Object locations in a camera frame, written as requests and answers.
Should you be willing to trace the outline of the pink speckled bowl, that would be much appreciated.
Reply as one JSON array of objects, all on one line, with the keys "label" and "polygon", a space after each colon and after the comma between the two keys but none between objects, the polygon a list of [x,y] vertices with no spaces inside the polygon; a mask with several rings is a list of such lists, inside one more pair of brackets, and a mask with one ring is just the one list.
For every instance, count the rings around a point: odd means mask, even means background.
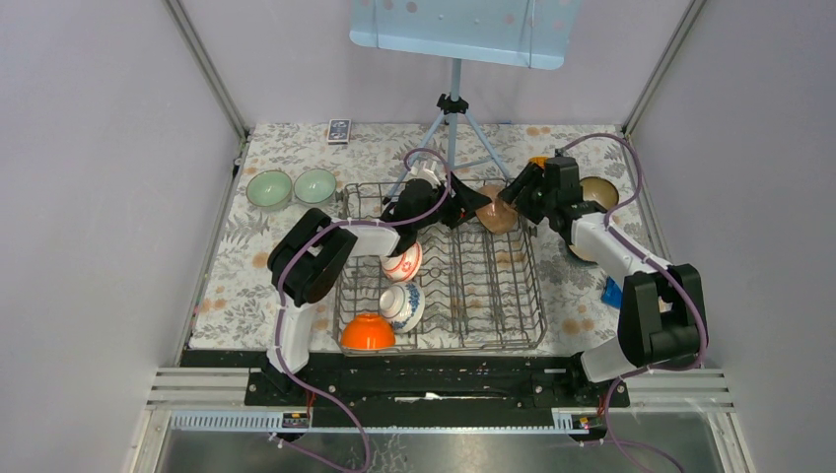
[{"label": "pink speckled bowl", "polygon": [[498,196],[502,190],[503,187],[498,184],[485,184],[478,189],[491,202],[478,209],[476,217],[494,235],[506,234],[518,221],[518,212]]}]

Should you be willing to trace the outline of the dark teal gold bowl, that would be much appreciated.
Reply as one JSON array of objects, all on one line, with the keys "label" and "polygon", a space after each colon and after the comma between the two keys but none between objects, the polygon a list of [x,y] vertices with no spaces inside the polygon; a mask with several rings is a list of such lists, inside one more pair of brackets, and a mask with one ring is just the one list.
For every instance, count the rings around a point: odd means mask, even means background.
[{"label": "dark teal gold bowl", "polygon": [[574,260],[582,262],[583,264],[596,265],[596,261],[593,256],[590,256],[587,252],[584,252],[575,245],[571,244],[568,239],[564,240],[564,244],[566,246],[567,254]]}]

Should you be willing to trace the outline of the dark brown patterned bowl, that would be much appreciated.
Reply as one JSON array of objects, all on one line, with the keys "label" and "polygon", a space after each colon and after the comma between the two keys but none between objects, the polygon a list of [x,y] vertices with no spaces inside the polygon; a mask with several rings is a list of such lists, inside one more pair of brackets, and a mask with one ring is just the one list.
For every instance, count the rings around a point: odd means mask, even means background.
[{"label": "dark brown patterned bowl", "polygon": [[617,206],[620,195],[616,186],[609,180],[599,176],[587,176],[580,180],[583,198],[599,204],[605,211]]}]

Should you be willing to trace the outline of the pale green checkered bowl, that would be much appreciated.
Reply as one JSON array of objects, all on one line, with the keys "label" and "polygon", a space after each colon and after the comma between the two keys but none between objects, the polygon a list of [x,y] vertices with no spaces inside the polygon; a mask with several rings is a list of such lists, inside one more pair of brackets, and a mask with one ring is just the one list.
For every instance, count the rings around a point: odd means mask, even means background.
[{"label": "pale green checkered bowl", "polygon": [[337,191],[336,176],[327,169],[309,169],[294,182],[294,195],[300,203],[320,207],[330,203]]}]

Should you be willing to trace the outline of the light green bowl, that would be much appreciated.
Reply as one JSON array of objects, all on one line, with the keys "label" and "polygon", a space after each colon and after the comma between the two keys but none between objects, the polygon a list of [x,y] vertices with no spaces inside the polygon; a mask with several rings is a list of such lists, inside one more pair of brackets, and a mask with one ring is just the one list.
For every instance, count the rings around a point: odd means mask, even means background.
[{"label": "light green bowl", "polygon": [[245,196],[254,207],[263,211],[280,210],[292,199],[293,181],[281,170],[267,170],[248,183]]}]

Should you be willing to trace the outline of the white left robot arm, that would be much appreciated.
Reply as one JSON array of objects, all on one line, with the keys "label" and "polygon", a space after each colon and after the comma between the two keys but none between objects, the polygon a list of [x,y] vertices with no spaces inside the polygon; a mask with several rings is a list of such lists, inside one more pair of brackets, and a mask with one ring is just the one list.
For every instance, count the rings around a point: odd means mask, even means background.
[{"label": "white left robot arm", "polygon": [[298,371],[310,358],[311,312],[331,292],[350,258],[400,256],[416,243],[420,230],[435,224],[453,229],[491,203],[490,197],[451,175],[440,184],[407,180],[377,219],[337,221],[318,208],[304,213],[267,261],[278,295],[273,342],[267,349],[277,371],[268,380],[268,392],[284,405],[305,395],[306,380]]}]

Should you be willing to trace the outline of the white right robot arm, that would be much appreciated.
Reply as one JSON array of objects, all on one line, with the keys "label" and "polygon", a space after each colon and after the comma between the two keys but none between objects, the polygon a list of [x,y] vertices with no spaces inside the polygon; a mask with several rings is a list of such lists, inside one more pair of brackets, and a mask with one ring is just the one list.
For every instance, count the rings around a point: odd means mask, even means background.
[{"label": "white right robot arm", "polygon": [[605,381],[643,369],[684,371],[700,364],[708,335],[699,272],[652,255],[614,225],[609,210],[585,199],[574,159],[529,163],[498,196],[529,221],[546,220],[622,292],[615,337],[578,354],[580,369],[565,380],[571,401],[589,406]]}]

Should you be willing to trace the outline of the small yellow orange toy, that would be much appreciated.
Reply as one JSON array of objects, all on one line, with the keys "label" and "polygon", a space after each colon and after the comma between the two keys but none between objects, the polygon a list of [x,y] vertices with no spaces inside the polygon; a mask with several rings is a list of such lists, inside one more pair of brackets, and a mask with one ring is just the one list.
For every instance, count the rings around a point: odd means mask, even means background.
[{"label": "small yellow orange toy", "polygon": [[531,163],[534,163],[534,164],[536,164],[536,165],[538,165],[542,168],[544,167],[547,160],[548,160],[547,156],[538,156],[538,157],[532,157],[532,158],[529,159],[529,161]]}]

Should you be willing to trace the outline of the white red patterned bowl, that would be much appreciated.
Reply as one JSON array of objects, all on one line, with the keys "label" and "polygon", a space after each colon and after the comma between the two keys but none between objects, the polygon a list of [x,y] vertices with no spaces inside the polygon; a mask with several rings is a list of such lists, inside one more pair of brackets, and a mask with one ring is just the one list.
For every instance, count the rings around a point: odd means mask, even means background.
[{"label": "white red patterned bowl", "polygon": [[398,256],[381,256],[380,262],[383,274],[392,282],[411,281],[418,273],[423,263],[423,248],[420,242],[415,242]]}]

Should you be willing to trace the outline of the white blue floral bowl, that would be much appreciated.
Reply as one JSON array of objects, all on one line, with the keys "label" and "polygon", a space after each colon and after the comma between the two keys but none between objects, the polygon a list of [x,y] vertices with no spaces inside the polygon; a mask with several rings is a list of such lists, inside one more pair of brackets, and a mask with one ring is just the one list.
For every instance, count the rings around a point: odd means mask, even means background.
[{"label": "white blue floral bowl", "polygon": [[413,330],[421,321],[426,296],[414,282],[395,283],[379,297],[380,313],[395,334]]}]

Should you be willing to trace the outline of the blue plastic toy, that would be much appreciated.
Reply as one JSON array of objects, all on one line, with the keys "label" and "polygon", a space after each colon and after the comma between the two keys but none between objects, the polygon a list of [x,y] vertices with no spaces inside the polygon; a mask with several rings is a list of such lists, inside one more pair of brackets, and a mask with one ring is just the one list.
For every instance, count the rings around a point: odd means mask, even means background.
[{"label": "blue plastic toy", "polygon": [[611,307],[621,308],[622,290],[612,278],[607,278],[600,296],[600,300]]}]

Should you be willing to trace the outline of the playing card box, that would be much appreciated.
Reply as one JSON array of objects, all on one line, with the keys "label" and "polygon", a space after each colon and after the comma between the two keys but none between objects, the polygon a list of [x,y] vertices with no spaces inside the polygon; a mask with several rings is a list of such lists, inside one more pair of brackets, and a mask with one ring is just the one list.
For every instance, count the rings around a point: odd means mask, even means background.
[{"label": "playing card box", "polygon": [[347,118],[330,119],[327,127],[328,145],[346,145],[350,141],[352,120]]}]

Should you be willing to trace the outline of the light blue board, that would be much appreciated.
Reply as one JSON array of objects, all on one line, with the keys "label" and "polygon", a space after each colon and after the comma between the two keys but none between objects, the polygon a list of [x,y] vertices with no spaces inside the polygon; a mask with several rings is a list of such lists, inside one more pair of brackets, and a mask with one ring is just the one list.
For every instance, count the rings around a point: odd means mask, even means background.
[{"label": "light blue board", "polygon": [[364,47],[556,70],[581,6],[572,0],[353,1],[349,38]]}]

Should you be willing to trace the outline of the orange bowl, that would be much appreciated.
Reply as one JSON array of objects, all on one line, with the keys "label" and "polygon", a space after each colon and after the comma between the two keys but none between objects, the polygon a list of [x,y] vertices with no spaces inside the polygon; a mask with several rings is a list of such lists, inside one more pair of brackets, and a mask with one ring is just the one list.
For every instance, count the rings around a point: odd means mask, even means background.
[{"label": "orange bowl", "polygon": [[392,347],[396,342],[390,324],[379,314],[356,315],[344,328],[340,345],[350,350],[375,351]]}]

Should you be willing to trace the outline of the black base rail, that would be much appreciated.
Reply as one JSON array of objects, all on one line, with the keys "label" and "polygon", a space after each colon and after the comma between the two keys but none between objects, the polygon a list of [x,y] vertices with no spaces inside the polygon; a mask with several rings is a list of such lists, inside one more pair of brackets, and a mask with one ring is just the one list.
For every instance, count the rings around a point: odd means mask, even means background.
[{"label": "black base rail", "polygon": [[539,428],[555,408],[592,417],[603,406],[630,404],[625,388],[581,379],[575,358],[531,356],[349,357],[313,353],[297,376],[303,386],[255,351],[186,350],[184,368],[246,369],[247,407],[300,407],[317,428]]}]

